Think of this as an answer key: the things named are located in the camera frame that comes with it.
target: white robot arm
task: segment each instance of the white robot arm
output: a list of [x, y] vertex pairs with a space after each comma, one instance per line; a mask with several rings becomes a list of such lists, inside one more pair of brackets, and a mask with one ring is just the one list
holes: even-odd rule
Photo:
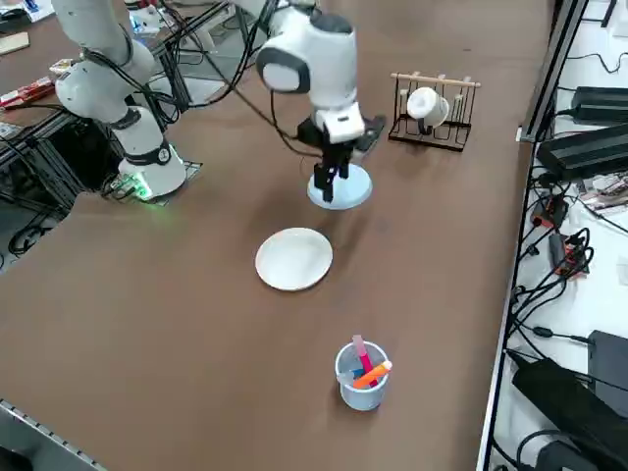
[[[313, 106], [311, 122], [326, 145], [346, 148], [344, 144], [363, 135], [365, 125], [356, 101], [355, 32], [350, 23], [336, 15], [312, 15], [311, 8], [292, 6], [288, 0], [232, 1], [259, 18], [268, 31], [269, 39], [256, 60], [266, 86], [280, 93], [307, 93]], [[183, 161], [151, 113], [125, 101], [135, 91], [134, 83], [149, 81], [152, 55], [118, 25], [109, 0], [52, 3], [66, 35], [87, 52], [83, 61], [58, 79], [61, 102], [77, 115], [111, 127], [126, 154], [121, 173], [133, 174], [143, 183], [140, 198], [174, 191], [185, 180]], [[139, 0], [136, 7], [150, 8], [152, 3]], [[338, 166], [335, 161], [326, 164], [323, 172], [331, 175], [327, 184], [336, 173], [346, 178], [346, 170], [339, 171]]]

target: red object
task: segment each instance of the red object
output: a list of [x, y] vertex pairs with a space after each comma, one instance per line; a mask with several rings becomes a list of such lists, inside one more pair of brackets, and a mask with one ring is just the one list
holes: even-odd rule
[[[369, 358], [368, 353], [366, 355], [360, 356], [360, 361], [362, 362], [362, 368], [364, 368], [364, 374], [368, 373], [373, 369], [373, 364], [371, 363], [371, 359]], [[371, 388], [377, 386], [377, 380], [373, 380], [369, 383]]]
[[40, 78], [30, 85], [21, 86], [0, 97], [0, 108], [10, 109], [12, 106], [32, 103], [55, 91], [55, 84], [48, 77]]

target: brown table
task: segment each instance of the brown table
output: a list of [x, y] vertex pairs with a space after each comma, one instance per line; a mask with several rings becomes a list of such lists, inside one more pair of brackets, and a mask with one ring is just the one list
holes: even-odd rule
[[[168, 131], [200, 176], [166, 208], [82, 196], [0, 283], [0, 391], [111, 470], [470, 469], [508, 288], [528, 155], [515, 142], [549, 32], [545, 0], [336, 0], [358, 28], [363, 113], [390, 72], [482, 82], [462, 154], [387, 142], [370, 200], [326, 212], [299, 158], [237, 97]], [[264, 106], [259, 79], [242, 88]], [[281, 97], [285, 128], [305, 100]], [[329, 275], [264, 286], [259, 244], [321, 231]], [[372, 413], [342, 404], [353, 334], [394, 363]]]

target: metal frame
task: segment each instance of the metal frame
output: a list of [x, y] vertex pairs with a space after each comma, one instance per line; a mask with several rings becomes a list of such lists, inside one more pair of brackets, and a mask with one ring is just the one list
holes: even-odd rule
[[589, 0], [563, 0], [525, 121], [521, 125], [521, 140], [540, 140], [547, 126], [562, 68], [588, 4]]
[[[394, 78], [394, 111], [389, 140], [462, 152], [471, 132], [475, 92], [480, 84], [470, 81], [470, 78], [465, 80], [445, 79], [445, 76], [430, 78], [421, 77], [419, 73], [411, 76], [391, 74], [391, 77]], [[399, 88], [400, 80], [407, 82], [407, 88]], [[448, 98], [452, 103], [449, 111], [450, 119], [435, 129], [425, 128], [423, 120], [415, 120], [407, 113], [409, 96], [419, 88], [420, 84], [426, 83], [432, 84], [438, 95]]]
[[532, 178], [532, 171], [534, 166], [536, 149], [533, 147], [530, 155], [528, 176], [526, 178], [526, 189], [523, 193], [523, 200], [521, 202], [521, 219], [519, 222], [519, 232], [517, 236], [517, 243], [515, 245], [515, 252], [512, 256], [512, 270], [510, 273], [510, 281], [508, 282], [508, 296], [503, 304], [503, 311], [501, 313], [501, 326], [499, 327], [499, 337], [497, 341], [497, 351], [495, 362], [493, 364], [493, 374], [491, 375], [491, 387], [489, 389], [489, 400], [487, 403], [487, 411], [484, 416], [484, 425], [482, 427], [482, 438], [480, 439], [480, 449], [478, 451], [478, 460], [476, 463], [476, 471], [488, 471], [489, 464], [491, 464], [491, 449], [493, 447], [493, 433], [495, 432], [495, 422], [497, 419], [497, 407], [499, 403], [499, 391], [501, 389], [501, 379], [503, 376], [503, 362], [506, 356], [504, 347], [506, 343], [506, 333], [510, 330], [510, 294], [515, 288], [517, 283], [517, 275], [519, 273], [519, 262], [517, 261], [519, 253], [521, 252], [520, 240], [523, 237], [526, 224], [526, 207], [528, 204], [528, 198], [530, 197], [530, 179]]

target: electronics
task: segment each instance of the electronics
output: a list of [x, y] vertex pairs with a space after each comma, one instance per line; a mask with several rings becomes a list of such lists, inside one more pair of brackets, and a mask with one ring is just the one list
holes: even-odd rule
[[[593, 331], [589, 340], [589, 373], [628, 389], [628, 340], [601, 331]], [[628, 392], [600, 382], [593, 382], [593, 391], [615, 412], [628, 418]]]
[[567, 204], [561, 195], [556, 194], [550, 196], [547, 194], [537, 201], [530, 215], [530, 221], [532, 224], [540, 221], [541, 226], [546, 228], [560, 228], [567, 216], [568, 210], [569, 204]]
[[598, 471], [598, 467], [572, 446], [563, 442], [551, 442], [539, 451], [536, 471]]
[[581, 132], [539, 146], [539, 161], [563, 182], [628, 170], [628, 125]]
[[519, 366], [512, 384], [520, 390], [600, 469], [625, 471], [614, 460], [587, 446], [595, 443], [628, 462], [628, 421], [617, 415], [603, 401], [585, 388], [568, 370], [550, 359], [529, 363], [516, 353], [510, 354]]
[[549, 261], [557, 275], [568, 275], [574, 268], [583, 265], [571, 279], [579, 278], [589, 273], [589, 264], [584, 263], [585, 253], [580, 250], [580, 257], [570, 256], [576, 247], [565, 243], [569, 237], [563, 234], [549, 236]]
[[579, 86], [571, 108], [576, 123], [600, 126], [628, 123], [628, 89]]
[[30, 17], [22, 8], [14, 8], [0, 15], [0, 33], [12, 32], [30, 25]]

